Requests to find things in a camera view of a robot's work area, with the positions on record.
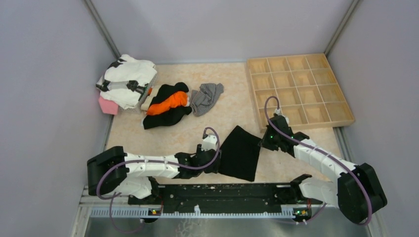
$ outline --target black towel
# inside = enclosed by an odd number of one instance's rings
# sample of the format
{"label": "black towel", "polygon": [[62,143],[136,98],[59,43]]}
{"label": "black towel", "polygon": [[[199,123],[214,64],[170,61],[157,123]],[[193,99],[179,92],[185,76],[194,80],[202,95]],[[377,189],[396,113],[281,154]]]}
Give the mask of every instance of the black towel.
{"label": "black towel", "polygon": [[184,115],[188,115],[191,112],[192,108],[189,106],[178,106],[159,115],[147,115],[143,121],[144,129],[175,125],[180,122]]}
{"label": "black towel", "polygon": [[259,160],[260,140],[236,126],[220,147],[219,173],[253,182]]}
{"label": "black towel", "polygon": [[183,82],[178,82],[175,85],[163,84],[160,86],[159,91],[156,96],[151,100],[150,105],[160,104],[161,102],[167,100],[170,96],[178,91],[183,91],[185,93],[189,92],[188,86]]}

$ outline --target white wall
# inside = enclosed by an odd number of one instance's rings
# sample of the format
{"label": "white wall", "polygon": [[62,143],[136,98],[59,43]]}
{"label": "white wall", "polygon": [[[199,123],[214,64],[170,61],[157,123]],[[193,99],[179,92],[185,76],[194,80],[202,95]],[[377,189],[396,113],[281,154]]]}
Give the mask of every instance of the white wall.
{"label": "white wall", "polygon": [[346,128],[358,163],[371,164],[393,236],[417,236],[419,1],[363,1],[329,56],[354,113]]}
{"label": "white wall", "polygon": [[121,53],[156,63],[323,52],[351,0],[93,0]]}
{"label": "white wall", "polygon": [[114,60],[81,0],[0,3],[0,236],[68,236]]}

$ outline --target wooden compartment organizer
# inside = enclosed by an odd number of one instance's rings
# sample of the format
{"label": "wooden compartment organizer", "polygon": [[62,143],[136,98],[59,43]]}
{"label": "wooden compartment organizer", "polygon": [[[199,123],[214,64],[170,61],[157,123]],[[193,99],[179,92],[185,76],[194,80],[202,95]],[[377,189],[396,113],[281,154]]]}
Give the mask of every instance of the wooden compartment organizer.
{"label": "wooden compartment organizer", "polygon": [[[268,124],[264,105],[272,95],[296,130],[348,126],[355,121],[324,54],[251,58],[247,66],[260,132]],[[267,108],[272,117],[275,100]]]}

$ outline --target pink cloth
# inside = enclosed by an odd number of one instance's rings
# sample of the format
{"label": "pink cloth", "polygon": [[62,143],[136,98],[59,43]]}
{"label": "pink cloth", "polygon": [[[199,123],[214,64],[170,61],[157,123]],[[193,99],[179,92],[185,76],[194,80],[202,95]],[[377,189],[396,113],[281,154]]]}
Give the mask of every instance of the pink cloth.
{"label": "pink cloth", "polygon": [[99,105],[104,114],[117,115],[118,113],[117,103],[111,100],[105,100],[102,96],[99,96]]}

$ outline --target gray sock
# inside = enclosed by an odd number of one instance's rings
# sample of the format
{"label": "gray sock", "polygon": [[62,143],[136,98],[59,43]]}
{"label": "gray sock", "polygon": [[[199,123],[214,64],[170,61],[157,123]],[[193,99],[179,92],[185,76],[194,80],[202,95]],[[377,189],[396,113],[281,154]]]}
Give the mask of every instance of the gray sock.
{"label": "gray sock", "polygon": [[194,115],[198,117],[207,113],[223,92],[224,86],[221,83],[205,83],[201,84],[199,91],[192,90],[191,107]]}

